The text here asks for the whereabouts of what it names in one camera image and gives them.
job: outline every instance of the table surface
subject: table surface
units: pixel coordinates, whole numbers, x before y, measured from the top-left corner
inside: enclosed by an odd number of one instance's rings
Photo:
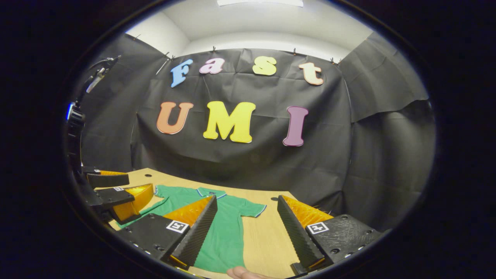
[[[294,276],[290,264],[299,262],[299,259],[284,228],[281,217],[277,212],[277,201],[271,200],[271,198],[278,197],[279,195],[285,195],[294,199],[295,197],[289,192],[246,190],[205,184],[168,175],[149,168],[132,171],[128,174],[130,184],[122,186],[123,188],[147,183],[153,183],[154,190],[156,185],[193,189],[205,187],[213,190],[222,190],[228,195],[244,198],[253,203],[267,205],[265,211],[257,218],[242,217],[245,242],[243,254],[245,266],[252,272],[264,274],[269,277],[287,278]],[[153,196],[145,208],[161,200],[162,198]],[[115,220],[109,224],[116,230],[120,229]],[[188,271],[211,279],[230,279],[227,274],[210,272],[195,267],[190,267]]]

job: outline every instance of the ceiling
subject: ceiling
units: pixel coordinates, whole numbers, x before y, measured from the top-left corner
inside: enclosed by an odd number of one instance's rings
[[[190,41],[235,32],[280,32],[311,37],[352,50],[372,30],[330,6],[304,0],[304,7],[240,3],[220,7],[217,0],[184,0],[162,10]]]

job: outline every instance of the hand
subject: hand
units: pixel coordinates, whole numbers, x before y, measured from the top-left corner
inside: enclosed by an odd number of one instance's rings
[[[275,279],[248,271],[244,267],[235,267],[227,270],[227,275],[234,279]]]

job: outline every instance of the green shirt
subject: green shirt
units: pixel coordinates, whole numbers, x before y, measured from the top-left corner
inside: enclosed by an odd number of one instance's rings
[[[243,222],[241,216],[258,217],[267,206],[246,199],[228,196],[224,191],[207,188],[183,188],[157,185],[155,195],[164,198],[140,213],[165,215],[210,195],[217,196],[217,214],[201,246],[195,267],[225,273],[226,270],[245,266],[243,261]],[[119,227],[123,228],[135,221]]]

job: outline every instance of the white sticker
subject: white sticker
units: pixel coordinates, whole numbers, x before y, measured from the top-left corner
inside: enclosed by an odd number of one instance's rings
[[[318,234],[329,230],[329,228],[324,224],[324,222],[308,225],[307,228],[310,230],[312,234]]]
[[[178,233],[183,233],[186,228],[188,227],[189,225],[186,224],[186,223],[183,223],[183,222],[179,222],[179,221],[172,221],[168,226],[167,226],[167,229],[169,230],[173,230],[173,231],[176,231]]]

